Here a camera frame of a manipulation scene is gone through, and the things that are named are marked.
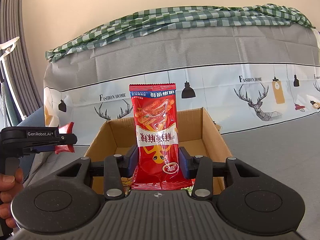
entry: red snack package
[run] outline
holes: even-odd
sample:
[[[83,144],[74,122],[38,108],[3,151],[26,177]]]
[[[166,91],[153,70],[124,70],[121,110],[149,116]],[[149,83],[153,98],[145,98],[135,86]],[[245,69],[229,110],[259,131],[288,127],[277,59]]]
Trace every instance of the red snack package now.
[[[132,189],[192,186],[179,169],[176,85],[130,85],[129,90],[139,147]]]

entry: cardboard box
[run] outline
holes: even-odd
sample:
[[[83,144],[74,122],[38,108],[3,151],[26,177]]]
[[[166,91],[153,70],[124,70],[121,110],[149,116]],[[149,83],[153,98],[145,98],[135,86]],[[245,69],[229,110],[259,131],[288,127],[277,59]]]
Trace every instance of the cardboard box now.
[[[204,108],[178,111],[177,117],[179,146],[185,147],[191,156],[207,156],[214,162],[225,162],[232,156]],[[109,155],[125,155],[134,144],[137,141],[133,117],[111,120],[102,125],[85,156],[93,162],[103,161]],[[103,194],[103,177],[93,179],[92,189]],[[213,178],[213,193],[219,194],[222,190],[223,178]]]

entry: checkered fabric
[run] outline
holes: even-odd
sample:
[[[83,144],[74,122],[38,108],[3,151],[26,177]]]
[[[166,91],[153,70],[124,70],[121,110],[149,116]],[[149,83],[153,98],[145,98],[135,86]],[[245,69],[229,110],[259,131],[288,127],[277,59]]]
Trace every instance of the checkered fabric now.
[[[275,4],[251,7],[188,6],[136,12],[100,25],[55,49],[45,57],[50,62],[65,55],[105,46],[115,41],[145,36],[159,30],[203,26],[291,25],[314,28],[301,12]]]

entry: white printed band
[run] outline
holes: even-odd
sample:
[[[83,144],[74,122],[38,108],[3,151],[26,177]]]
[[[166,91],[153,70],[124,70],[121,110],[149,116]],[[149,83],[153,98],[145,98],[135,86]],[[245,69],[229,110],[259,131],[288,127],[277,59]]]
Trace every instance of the white printed band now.
[[[151,145],[171,145],[178,144],[176,123],[173,123],[169,128],[159,132],[152,132],[136,126],[138,146],[151,146]]]

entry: deer antlers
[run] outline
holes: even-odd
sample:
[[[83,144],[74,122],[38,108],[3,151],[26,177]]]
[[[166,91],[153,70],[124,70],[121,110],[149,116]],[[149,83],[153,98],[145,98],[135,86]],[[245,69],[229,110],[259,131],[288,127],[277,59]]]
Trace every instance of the deer antlers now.
[[[103,103],[101,103],[101,105],[100,105],[100,107],[99,107],[99,112],[97,111],[96,107],[94,107],[94,109],[96,110],[96,113],[98,114],[98,116],[102,117],[103,119],[106,119],[107,121],[110,121],[111,118],[110,118],[109,115],[107,115],[107,109],[106,109],[106,112],[105,112],[104,114],[101,113],[102,104],[103,104]]]
[[[317,81],[313,85],[316,88],[316,90],[318,90],[320,92],[320,87],[318,86]]]
[[[242,94],[241,89],[242,89],[242,86],[243,86],[243,85],[244,85],[244,84],[241,85],[241,87],[240,87],[240,89],[239,89],[239,93],[237,93],[237,91],[236,91],[235,89],[233,89],[233,90],[235,91],[236,95],[237,95],[241,100],[253,104],[253,103],[252,103],[252,100],[248,97],[247,92],[245,92],[245,97],[244,97],[244,95]],[[266,88],[263,86],[263,93],[262,93],[262,95],[261,95],[261,93],[260,93],[260,90],[258,90],[258,91],[259,91],[259,98],[257,98],[257,104],[260,103],[261,100],[267,96],[268,91],[269,91],[269,86],[267,87],[267,90],[266,90]]]
[[[133,106],[130,108],[130,105],[127,103],[127,101],[125,101],[124,99],[123,99],[123,101],[127,104],[127,109],[126,109],[125,112],[123,113],[122,107],[120,107],[120,109],[121,109],[121,114],[118,115],[118,117],[117,117],[118,119],[120,119],[120,118],[122,118],[122,117],[124,117],[124,116],[126,116],[126,115],[128,115],[128,114],[130,114],[131,111],[132,111],[132,109],[133,109]]]
[[[123,112],[122,107],[120,107],[120,109],[121,109],[121,114],[118,115],[118,117],[117,117],[118,119],[123,118],[123,117],[125,117],[126,115],[130,114],[131,111],[132,111],[132,109],[133,109],[133,106],[130,108],[130,104],[127,103],[127,101],[125,101],[124,99],[123,99],[123,101],[127,104],[127,109]],[[103,104],[103,103],[101,103],[98,111],[97,111],[96,107],[94,107],[94,109],[96,110],[96,113],[98,114],[98,116],[100,116],[100,117],[103,118],[103,119],[106,119],[107,121],[110,121],[111,118],[110,118],[109,115],[107,115],[107,109],[106,109],[106,112],[105,112],[104,114],[101,112],[102,104]]]

